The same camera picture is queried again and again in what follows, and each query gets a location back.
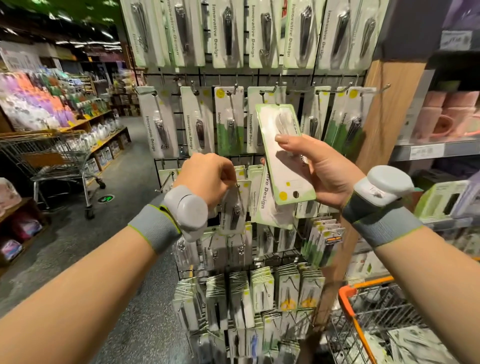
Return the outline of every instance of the finger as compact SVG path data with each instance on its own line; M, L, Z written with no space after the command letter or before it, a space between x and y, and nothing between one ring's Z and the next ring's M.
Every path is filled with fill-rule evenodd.
M230 159L216 156L216 162L220 172L220 179L223 181L237 182L237 174L235 173L235 167Z
M327 159L336 151L328 144L303 134L302 136L292 136L277 134L275 141L284 150L296 154L302 154L313 163Z

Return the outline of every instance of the store aisle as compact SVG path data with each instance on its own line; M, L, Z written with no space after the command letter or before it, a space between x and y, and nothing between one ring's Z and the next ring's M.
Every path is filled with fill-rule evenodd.
M158 180L144 125L140 118L123 122L132 144L103 173L107 188L95 192L96 199L104 194L115 198L106 204L95 203L96 217L91 221L84 219L80 195L68 208L52 215L52 226L1 277L0 316L122 229L157 194ZM170 302L177 281L175 261L167 254L149 272L92 363L189 362L186 336Z

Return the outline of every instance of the fabric wrist strap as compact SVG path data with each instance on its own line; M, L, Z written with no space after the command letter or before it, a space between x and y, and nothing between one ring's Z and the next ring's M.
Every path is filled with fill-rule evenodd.
M350 223L373 249L423 226L420 220L398 201Z
M172 242L178 240L181 232L168 210L157 203L161 201L155 199L151 204L146 205L128 226L141 234L157 254L161 254Z

